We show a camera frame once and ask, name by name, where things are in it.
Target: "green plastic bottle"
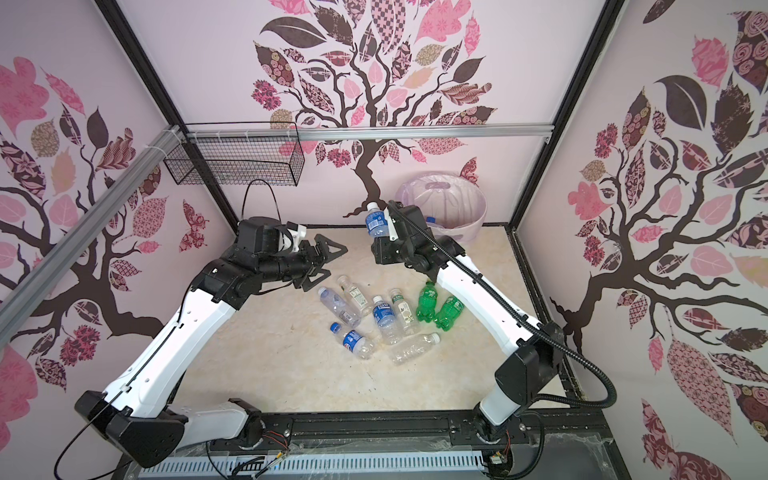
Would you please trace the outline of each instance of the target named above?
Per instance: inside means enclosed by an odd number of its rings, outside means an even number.
[[[442,308],[435,319],[435,325],[446,332],[449,331],[458,316],[462,314],[462,311],[464,311],[464,303],[451,295],[442,304]]]
[[[416,316],[422,322],[431,322],[435,319],[436,306],[437,290],[435,290],[435,283],[427,280],[427,284],[424,285],[419,294],[419,308],[416,309]]]

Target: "plastic bottle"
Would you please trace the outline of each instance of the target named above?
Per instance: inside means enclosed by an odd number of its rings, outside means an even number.
[[[339,343],[344,345],[344,348],[361,359],[367,360],[373,355],[373,343],[355,330],[334,322],[331,324],[331,332],[339,340]]]
[[[435,325],[446,332],[449,331],[458,316],[462,314],[462,311],[464,311],[464,303],[451,295],[445,303],[442,304],[442,308],[435,319]]]
[[[392,305],[395,307],[395,315],[402,322],[402,332],[406,335],[418,333],[421,329],[419,321],[411,311],[411,306],[402,296],[400,289],[391,289],[389,295],[392,297]]]
[[[422,322],[431,322],[435,319],[435,306],[437,306],[437,290],[435,283],[427,280],[427,284],[419,294],[419,308],[416,309],[416,317]]]
[[[394,345],[402,340],[402,324],[395,317],[392,307],[380,295],[373,297],[373,305],[373,318],[382,333],[382,341]]]
[[[389,349],[389,358],[395,365],[402,365],[417,356],[424,355],[438,343],[440,343],[440,335],[437,333],[412,336]]]
[[[373,302],[362,292],[357,283],[352,283],[347,275],[342,275],[337,280],[350,305],[360,310],[360,316],[366,317],[373,310]]]
[[[386,223],[384,212],[379,210],[379,204],[371,202],[366,205],[368,208],[368,217],[366,217],[366,226],[368,227],[368,235],[373,238],[376,237],[388,237],[389,225]]]
[[[339,317],[339,320],[349,325],[350,328],[355,328],[360,324],[360,315],[347,305],[347,302],[333,289],[325,288],[321,286],[317,290],[317,294],[320,296],[320,301],[323,305],[328,307],[328,310],[332,311],[334,315]]]

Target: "tree mural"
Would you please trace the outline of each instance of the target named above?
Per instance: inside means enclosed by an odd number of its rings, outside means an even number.
[[[291,48],[254,42],[258,61],[272,83],[256,81],[252,97],[274,110],[272,127],[284,127],[277,123],[281,121],[295,121],[300,127],[484,124],[495,110],[475,106],[492,85],[469,83],[483,60],[470,58],[480,40],[474,15],[462,24],[472,6],[470,0],[458,0],[455,5],[452,0],[371,0],[367,22],[362,21],[368,12],[367,0],[320,1],[322,5],[309,2],[310,10],[304,0],[270,0],[295,15],[275,18],[261,30],[276,34]],[[319,28],[299,15],[311,16]],[[419,17],[414,39],[403,38],[410,19]],[[422,38],[433,42],[412,55],[412,46]],[[288,101],[297,106],[295,111],[279,108]],[[314,151],[318,164],[353,166],[367,195],[345,216],[349,217],[366,211],[369,202],[381,208],[386,205],[369,166],[375,159],[400,162],[405,152],[426,162],[425,154],[441,155],[463,145],[457,138],[406,143],[382,139],[303,142],[302,146],[305,153]]]
[[[0,116],[13,135],[0,134],[0,154],[8,167],[0,186],[0,231],[4,234],[0,284],[10,290],[95,204],[98,189],[114,183],[108,171],[127,168],[136,155],[130,128],[110,140],[99,110],[86,116],[74,90],[46,74],[50,89],[61,101],[61,110],[50,114],[42,108],[50,93],[35,83],[35,66],[21,57],[14,60],[14,66],[15,71],[0,66]],[[32,130],[31,149],[22,148],[22,140],[14,140],[17,125],[44,118],[51,119]],[[72,266],[75,281],[65,279],[63,284],[68,286],[63,291],[40,303],[31,316],[32,324],[40,326],[12,337],[12,341],[37,337],[27,358],[40,379],[66,389],[66,367],[94,358],[106,333],[104,326],[114,336],[155,336],[163,328],[157,318],[121,312],[115,297],[130,291],[128,277],[141,273],[128,258],[153,253],[160,246],[151,239],[165,217],[167,198],[152,197],[160,180],[161,170],[156,167]],[[193,229],[197,225],[195,232],[199,233],[205,220],[197,219],[194,211],[191,216],[187,214],[187,220]],[[132,237],[136,241],[123,243]]]
[[[701,412],[733,436],[731,391],[768,441],[768,390],[743,384],[768,382],[765,369],[744,356],[763,348],[768,333],[740,326],[738,317],[716,319],[707,309],[727,304],[768,315],[764,301],[736,290],[745,283],[768,287],[768,258],[755,251],[768,247],[768,216],[745,214],[768,202],[768,108],[758,121],[752,109],[768,93],[768,15],[732,16],[738,23],[732,55],[716,38],[696,38],[692,59],[700,82],[679,74],[662,78],[656,83],[666,91],[666,108],[652,108],[643,90],[621,132],[609,124],[598,133],[598,158],[568,195],[585,221],[575,236],[583,239],[593,270],[576,310],[551,301],[581,351],[596,303],[604,295],[617,298],[616,308],[628,309],[630,329],[648,318],[655,371],[663,368],[666,343],[667,367]],[[667,120],[679,134],[665,134]],[[660,331],[664,317],[671,338]],[[686,344],[686,334],[708,351]]]

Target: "beige table surface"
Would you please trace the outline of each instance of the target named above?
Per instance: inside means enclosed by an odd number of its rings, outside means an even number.
[[[398,287],[415,309],[426,277],[402,264],[376,265],[365,229],[310,230],[307,238],[316,233],[349,248],[326,266],[332,276],[322,285],[340,291],[336,278],[346,274],[370,296],[387,297]],[[466,250],[510,300],[534,313],[503,227],[483,227]],[[440,287],[438,293],[439,308],[448,294]],[[402,366],[395,366],[382,346],[371,359],[358,359],[329,331],[334,319],[317,287],[250,297],[192,362],[174,403],[211,405],[240,397],[263,412],[471,409],[491,391],[494,371],[505,360],[468,310],[445,333],[433,323],[422,324],[423,333],[439,332],[441,342]],[[379,339],[371,315],[357,330]],[[542,392],[564,394],[557,377]]]

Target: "blue label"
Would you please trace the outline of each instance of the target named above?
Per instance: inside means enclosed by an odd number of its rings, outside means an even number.
[[[392,321],[391,317],[393,317],[394,315],[395,314],[392,311],[392,307],[389,306],[389,304],[386,302],[382,303],[381,305],[377,305],[373,307],[373,318],[376,319],[376,323],[379,325],[381,325],[382,321],[384,321],[384,319],[388,317],[389,318],[387,319],[386,322],[387,323],[391,322]]]
[[[344,337],[344,346],[346,349],[352,352],[355,349],[357,341],[360,339],[362,339],[362,336],[360,336],[359,333],[357,333],[355,330],[350,330],[349,333],[347,333]]]
[[[366,226],[368,227],[368,233],[377,227],[386,225],[386,219],[384,218],[384,212],[373,212],[366,217]]]

